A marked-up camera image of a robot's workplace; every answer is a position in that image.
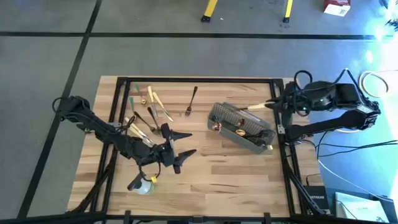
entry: wire basket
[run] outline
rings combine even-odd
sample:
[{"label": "wire basket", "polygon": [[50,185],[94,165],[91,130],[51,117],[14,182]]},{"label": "wire basket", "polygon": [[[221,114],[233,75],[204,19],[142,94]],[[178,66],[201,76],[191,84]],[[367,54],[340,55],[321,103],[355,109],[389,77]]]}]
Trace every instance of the wire basket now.
[{"label": "wire basket", "polygon": [[[219,134],[242,147],[250,149],[253,153],[272,153],[271,142],[275,137],[275,131],[269,123],[229,103],[215,103],[209,113],[207,126],[214,130],[215,125]],[[243,130],[244,136],[236,133]]]}]

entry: gray floor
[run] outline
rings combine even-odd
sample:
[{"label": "gray floor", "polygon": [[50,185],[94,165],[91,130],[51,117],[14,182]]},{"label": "gray floor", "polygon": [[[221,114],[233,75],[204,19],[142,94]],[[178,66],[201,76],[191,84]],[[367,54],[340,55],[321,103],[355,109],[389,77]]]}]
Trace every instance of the gray floor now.
[{"label": "gray floor", "polygon": [[[375,35],[376,28],[385,23],[377,1],[353,1],[346,17],[323,14],[320,2],[295,1],[291,23],[285,25],[280,22],[283,0],[220,0],[210,24],[199,22],[206,1],[104,0],[94,32]],[[0,31],[84,32],[94,4],[94,0],[3,0]],[[63,91],[80,40],[0,37],[0,219],[17,214],[52,122],[50,104]],[[316,80],[332,81],[345,67],[358,76],[364,70],[396,66],[387,59],[386,52],[394,53],[389,44],[368,40],[90,38],[72,95],[93,102],[102,75],[292,77],[306,69]],[[368,52],[374,55],[372,62],[366,57]],[[381,101],[382,107],[388,102]],[[339,113],[314,113],[310,119],[319,121]],[[392,128],[384,113],[372,129],[358,134],[331,133],[325,142],[362,145],[387,141],[397,138]],[[65,211],[83,137],[70,123],[61,124],[29,215]],[[336,150],[322,148],[324,153]],[[371,192],[392,195],[394,181],[398,181],[397,158],[396,148],[390,147],[322,161]],[[321,171],[327,187],[360,191]]]}]

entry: metal spoon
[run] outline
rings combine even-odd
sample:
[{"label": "metal spoon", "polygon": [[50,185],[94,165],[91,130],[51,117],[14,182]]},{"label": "metal spoon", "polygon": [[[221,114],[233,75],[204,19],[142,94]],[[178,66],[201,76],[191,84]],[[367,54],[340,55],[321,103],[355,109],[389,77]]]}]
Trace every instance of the metal spoon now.
[{"label": "metal spoon", "polygon": [[136,85],[136,89],[137,89],[137,91],[138,91],[139,96],[141,97],[141,104],[142,104],[142,105],[147,104],[147,100],[143,97],[143,95],[142,95],[142,93],[141,93],[141,91],[140,91],[138,85]]}]

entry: yellow post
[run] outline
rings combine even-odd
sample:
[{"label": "yellow post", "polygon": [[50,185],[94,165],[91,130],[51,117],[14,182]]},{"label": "yellow post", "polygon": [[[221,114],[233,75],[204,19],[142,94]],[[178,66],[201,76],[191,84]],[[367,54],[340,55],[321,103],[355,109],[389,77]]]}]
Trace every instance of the yellow post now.
[{"label": "yellow post", "polygon": [[289,23],[290,13],[292,12],[293,0],[287,0],[286,13],[284,17],[284,23]]},{"label": "yellow post", "polygon": [[201,22],[210,22],[211,15],[213,14],[216,5],[217,5],[217,0],[209,0],[209,4],[207,5],[205,14],[200,19]]}]

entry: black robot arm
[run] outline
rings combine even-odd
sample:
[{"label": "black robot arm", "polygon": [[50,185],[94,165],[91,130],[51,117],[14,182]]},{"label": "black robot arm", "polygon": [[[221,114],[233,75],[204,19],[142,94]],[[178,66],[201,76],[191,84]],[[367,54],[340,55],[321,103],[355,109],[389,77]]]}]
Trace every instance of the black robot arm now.
[{"label": "black robot arm", "polygon": [[[364,130],[370,128],[376,122],[379,114],[379,103],[366,98],[356,84],[351,72],[344,69],[339,78],[334,82],[312,82],[301,89],[297,82],[286,84],[279,97],[267,101],[266,107],[276,110],[281,114],[282,125],[285,129],[288,141],[298,139],[303,135],[311,135],[324,131],[340,128]],[[345,72],[353,80],[354,84],[337,83]],[[330,119],[318,123],[300,126],[292,124],[292,115],[297,113],[306,116],[311,111],[332,111],[335,109],[348,110],[339,118]]]},{"label": "black robot arm", "polygon": [[173,165],[175,173],[178,174],[180,173],[182,162],[196,151],[196,149],[193,149],[183,152],[176,157],[173,142],[189,137],[192,134],[172,131],[168,124],[161,126],[162,135],[166,138],[165,143],[149,147],[142,142],[141,138],[122,134],[121,128],[115,128],[113,125],[99,119],[90,110],[89,102],[80,96],[71,96],[67,99],[62,99],[56,113],[62,119],[77,123],[76,126],[82,131],[94,131],[98,140],[103,143],[114,144],[122,156],[134,159],[139,166],[159,162],[166,167]]}]

